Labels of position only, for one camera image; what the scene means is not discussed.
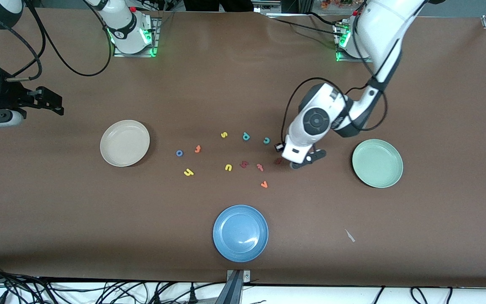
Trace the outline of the green round plate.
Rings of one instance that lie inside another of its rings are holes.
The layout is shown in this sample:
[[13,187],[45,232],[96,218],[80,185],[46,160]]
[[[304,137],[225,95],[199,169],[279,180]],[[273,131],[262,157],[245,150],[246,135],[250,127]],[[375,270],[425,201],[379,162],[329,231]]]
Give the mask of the green round plate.
[[373,188],[388,188],[403,175],[404,164],[398,150],[390,143],[370,139],[355,147],[352,168],[363,183]]

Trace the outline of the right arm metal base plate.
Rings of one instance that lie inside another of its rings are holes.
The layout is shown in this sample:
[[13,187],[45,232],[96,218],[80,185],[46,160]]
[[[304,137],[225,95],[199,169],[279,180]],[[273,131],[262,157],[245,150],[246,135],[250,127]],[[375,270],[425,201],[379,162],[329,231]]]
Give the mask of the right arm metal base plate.
[[146,40],[145,48],[134,54],[126,54],[115,47],[114,57],[153,58],[157,56],[162,19],[152,18],[147,15],[144,15],[143,19],[145,20],[145,23],[141,28],[141,36],[143,37],[143,40]]

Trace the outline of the orange flower decoration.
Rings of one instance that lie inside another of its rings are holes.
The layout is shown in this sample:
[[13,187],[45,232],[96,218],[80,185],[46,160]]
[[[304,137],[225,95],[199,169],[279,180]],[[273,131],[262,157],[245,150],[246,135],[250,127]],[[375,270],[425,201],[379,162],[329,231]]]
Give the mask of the orange flower decoration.
[[321,0],[322,9],[328,9],[330,6],[335,8],[349,8],[353,6],[355,0]]

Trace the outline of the white power strip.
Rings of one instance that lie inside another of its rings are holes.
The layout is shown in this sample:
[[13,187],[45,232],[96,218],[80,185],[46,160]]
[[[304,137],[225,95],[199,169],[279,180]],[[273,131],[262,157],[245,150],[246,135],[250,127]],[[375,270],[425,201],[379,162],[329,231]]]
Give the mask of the white power strip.
[[282,12],[281,0],[251,0],[254,6],[254,12],[260,14],[279,14]]

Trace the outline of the brown paper table cover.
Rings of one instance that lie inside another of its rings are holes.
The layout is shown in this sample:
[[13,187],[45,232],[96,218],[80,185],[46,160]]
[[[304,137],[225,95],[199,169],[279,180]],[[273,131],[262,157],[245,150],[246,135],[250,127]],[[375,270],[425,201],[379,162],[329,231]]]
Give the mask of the brown paper table cover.
[[[246,268],[272,284],[486,286],[479,19],[416,19],[382,125],[352,138],[329,132],[316,145],[327,156],[293,170],[274,164],[273,148],[293,90],[310,77],[359,87],[369,77],[363,65],[336,62],[324,33],[254,12],[164,17],[157,57],[114,58],[96,77],[44,52],[42,77],[29,87],[60,94],[65,114],[28,110],[21,126],[0,128],[0,269],[212,282]],[[150,147],[136,164],[114,167],[100,141],[122,120],[145,125]],[[400,153],[403,175],[391,187],[353,171],[355,147],[370,139]],[[265,250],[247,263],[224,258],[212,236],[220,213],[240,204],[269,227]]]

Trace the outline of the blue round plate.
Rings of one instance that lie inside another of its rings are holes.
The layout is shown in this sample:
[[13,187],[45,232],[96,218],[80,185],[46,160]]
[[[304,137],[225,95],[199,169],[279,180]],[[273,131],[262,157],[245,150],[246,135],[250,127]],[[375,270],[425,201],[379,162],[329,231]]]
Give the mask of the blue round plate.
[[247,263],[258,258],[269,239],[268,223],[256,208],[234,205],[223,210],[212,230],[216,250],[227,260]]

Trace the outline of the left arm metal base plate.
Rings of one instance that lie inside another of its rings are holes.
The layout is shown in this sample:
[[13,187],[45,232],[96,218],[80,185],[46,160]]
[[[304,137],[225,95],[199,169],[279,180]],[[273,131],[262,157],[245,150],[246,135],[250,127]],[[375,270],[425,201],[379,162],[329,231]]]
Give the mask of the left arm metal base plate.
[[357,62],[364,60],[367,63],[372,63],[370,56],[364,49],[360,47],[358,52],[355,48],[350,19],[342,19],[335,22],[332,25],[332,30],[336,34],[335,47],[337,61]]

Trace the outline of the beige round plate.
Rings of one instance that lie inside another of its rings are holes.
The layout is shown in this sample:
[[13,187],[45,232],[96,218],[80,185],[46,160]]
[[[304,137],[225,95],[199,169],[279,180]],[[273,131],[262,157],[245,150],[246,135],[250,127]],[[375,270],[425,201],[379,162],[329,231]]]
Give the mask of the beige round plate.
[[122,120],[114,123],[102,135],[100,152],[114,167],[129,167],[139,162],[150,147],[150,133],[142,123]]

